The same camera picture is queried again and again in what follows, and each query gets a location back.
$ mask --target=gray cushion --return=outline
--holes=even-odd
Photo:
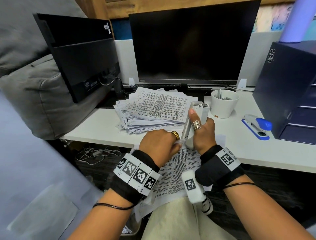
[[[110,86],[74,103],[50,54],[0,78],[0,89],[33,135],[53,140],[73,130],[106,96]]]
[[[0,77],[49,54],[33,13],[86,17],[75,0],[0,0]]]

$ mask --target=wooden wall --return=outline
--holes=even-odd
[[[234,3],[246,0],[75,0],[89,18],[127,18],[130,13],[160,11]],[[294,0],[261,0],[261,4],[294,2]]]

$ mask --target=computer monitor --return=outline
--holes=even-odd
[[[236,84],[259,6],[260,0],[130,14],[139,82]]]
[[[34,18],[75,103],[120,73],[110,21],[47,14]]]

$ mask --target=lavender cylinder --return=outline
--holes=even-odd
[[[280,42],[301,42],[316,13],[316,0],[296,0]]]

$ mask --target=person's hand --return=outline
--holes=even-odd
[[[200,118],[193,109],[189,109],[189,118],[192,123],[198,120],[201,123]],[[212,146],[216,145],[215,141],[215,123],[211,118],[207,118],[206,123],[201,125],[201,129],[194,132],[193,145],[199,154],[205,153]]]
[[[181,144],[175,144],[177,140],[173,133],[164,129],[148,132],[139,145],[139,150],[147,153],[158,167],[162,167],[181,148]]]

